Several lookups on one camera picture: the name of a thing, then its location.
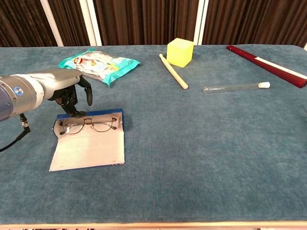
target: table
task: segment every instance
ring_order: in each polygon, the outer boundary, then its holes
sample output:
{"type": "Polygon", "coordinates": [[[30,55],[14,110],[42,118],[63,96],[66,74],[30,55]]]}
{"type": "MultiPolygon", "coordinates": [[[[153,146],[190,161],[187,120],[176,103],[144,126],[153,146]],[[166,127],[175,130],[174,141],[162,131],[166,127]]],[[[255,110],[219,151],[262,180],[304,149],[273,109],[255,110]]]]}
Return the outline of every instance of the table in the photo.
{"type": "MultiPolygon", "coordinates": [[[[307,225],[307,90],[225,47],[195,46],[192,61],[174,67],[188,90],[163,66],[166,46],[96,47],[142,63],[110,88],[87,78],[91,107],[76,87],[79,110],[123,108],[126,163],[50,173],[57,144],[51,127],[63,111],[44,101],[25,114],[31,133],[0,155],[2,227],[307,225]],[[271,88],[202,91],[261,81],[271,88]]],[[[300,47],[238,47],[307,74],[300,47]]],[[[88,48],[0,48],[0,74],[56,68],[88,48]]],[[[18,117],[1,122],[1,145],[21,129],[18,117]]]]}

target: white cap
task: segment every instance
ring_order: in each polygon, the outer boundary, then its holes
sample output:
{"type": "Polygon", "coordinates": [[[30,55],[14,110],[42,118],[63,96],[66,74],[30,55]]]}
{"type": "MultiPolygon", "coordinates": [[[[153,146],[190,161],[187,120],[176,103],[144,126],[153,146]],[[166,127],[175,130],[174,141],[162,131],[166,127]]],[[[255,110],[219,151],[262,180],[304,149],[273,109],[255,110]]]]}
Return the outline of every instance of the white cap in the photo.
{"type": "Polygon", "coordinates": [[[260,89],[268,89],[270,87],[270,83],[269,82],[260,82],[258,84],[258,88],[260,89]]]}

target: eyeglasses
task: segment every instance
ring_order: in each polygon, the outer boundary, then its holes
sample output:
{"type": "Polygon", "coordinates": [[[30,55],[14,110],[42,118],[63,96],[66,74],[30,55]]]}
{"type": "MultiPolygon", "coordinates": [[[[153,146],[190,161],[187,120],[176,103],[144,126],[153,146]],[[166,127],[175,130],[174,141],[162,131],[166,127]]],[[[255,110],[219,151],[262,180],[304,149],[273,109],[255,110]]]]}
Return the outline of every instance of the eyeglasses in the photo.
{"type": "Polygon", "coordinates": [[[64,133],[77,134],[83,129],[84,125],[91,125],[92,128],[97,132],[107,132],[109,129],[116,129],[115,126],[112,126],[113,122],[116,121],[117,119],[112,117],[110,114],[92,116],[92,118],[67,118],[61,120],[59,124],[63,127],[63,131],[60,132],[60,135],[63,135],[64,133]]]}

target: table edge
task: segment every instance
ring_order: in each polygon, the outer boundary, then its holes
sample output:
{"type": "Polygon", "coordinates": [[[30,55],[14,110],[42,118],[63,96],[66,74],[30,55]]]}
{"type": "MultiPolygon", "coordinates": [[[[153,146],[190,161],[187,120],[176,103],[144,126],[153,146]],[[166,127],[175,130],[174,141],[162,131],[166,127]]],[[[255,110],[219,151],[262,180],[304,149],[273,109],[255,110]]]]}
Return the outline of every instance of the table edge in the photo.
{"type": "Polygon", "coordinates": [[[149,222],[149,223],[77,223],[77,224],[0,224],[1,229],[69,229],[69,228],[204,228],[204,227],[306,227],[307,221],[227,221],[227,222],[149,222]]]}

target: cable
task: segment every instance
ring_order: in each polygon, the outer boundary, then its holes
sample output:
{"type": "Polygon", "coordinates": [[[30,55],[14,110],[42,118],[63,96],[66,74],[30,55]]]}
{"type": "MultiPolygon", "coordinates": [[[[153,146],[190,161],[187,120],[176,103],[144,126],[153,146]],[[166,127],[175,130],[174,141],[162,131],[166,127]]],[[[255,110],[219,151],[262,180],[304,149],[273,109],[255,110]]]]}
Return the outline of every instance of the cable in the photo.
{"type": "Polygon", "coordinates": [[[24,128],[24,130],[19,134],[18,137],[14,141],[12,141],[10,144],[5,146],[4,148],[0,149],[0,152],[3,152],[7,150],[9,147],[11,147],[13,144],[15,144],[17,141],[21,140],[25,135],[27,135],[29,132],[31,132],[29,123],[27,122],[27,118],[24,116],[24,114],[20,114],[20,122],[24,128]]]}

